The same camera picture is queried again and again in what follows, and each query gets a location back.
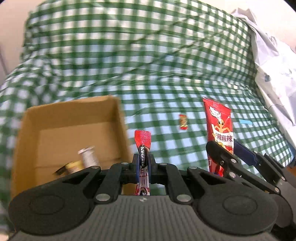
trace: ribbed gray surface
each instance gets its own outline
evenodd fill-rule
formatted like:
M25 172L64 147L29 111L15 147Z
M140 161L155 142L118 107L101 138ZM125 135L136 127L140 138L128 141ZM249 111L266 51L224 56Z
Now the ribbed gray surface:
M168 196L145 198L119 196L114 203L96 206L88 220L69 232L46 237L19 232L11 239L11 241L99 240L274 241L276 239L268 233L253 237L235 237L219 233L206 226L190 206L175 204Z

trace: wall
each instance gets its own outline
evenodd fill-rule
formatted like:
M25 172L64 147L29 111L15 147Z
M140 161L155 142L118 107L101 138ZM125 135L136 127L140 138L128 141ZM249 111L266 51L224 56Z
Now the wall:
M11 72L19 64L24 24L29 11L44 0L5 0L0 4L0 47L5 64ZM250 7L258 24L267 32L286 42L295 50L296 13L284 0L202 0L227 12Z

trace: checkered tablecloth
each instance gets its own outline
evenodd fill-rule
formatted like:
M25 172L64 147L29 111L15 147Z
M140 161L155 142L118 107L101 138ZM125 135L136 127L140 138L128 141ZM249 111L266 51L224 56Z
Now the checkered tablecloth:
M132 151L134 131L149 130L156 161L179 169L208 168L202 97L212 98L232 109L236 139L287 165L291 150L256 94L255 72L247 25L199 1L44 2L26 23L22 63L0 92L0 210L24 111L77 98L118 96Z

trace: cardboard box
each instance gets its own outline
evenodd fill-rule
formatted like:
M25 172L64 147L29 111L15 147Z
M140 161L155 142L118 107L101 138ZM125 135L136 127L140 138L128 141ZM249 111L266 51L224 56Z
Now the cardboard box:
M12 171L12 197L55 179L53 173L95 146L102 169L131 162L120 102L112 96L34 106L24 114Z

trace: white cloth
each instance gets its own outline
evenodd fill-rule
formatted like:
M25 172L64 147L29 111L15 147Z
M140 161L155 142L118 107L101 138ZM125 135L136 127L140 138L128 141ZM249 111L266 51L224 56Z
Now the white cloth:
M257 68L255 82L269 112L278 120L280 131L296 149L296 54L256 24L250 9L236 9L232 15L253 30L252 51Z

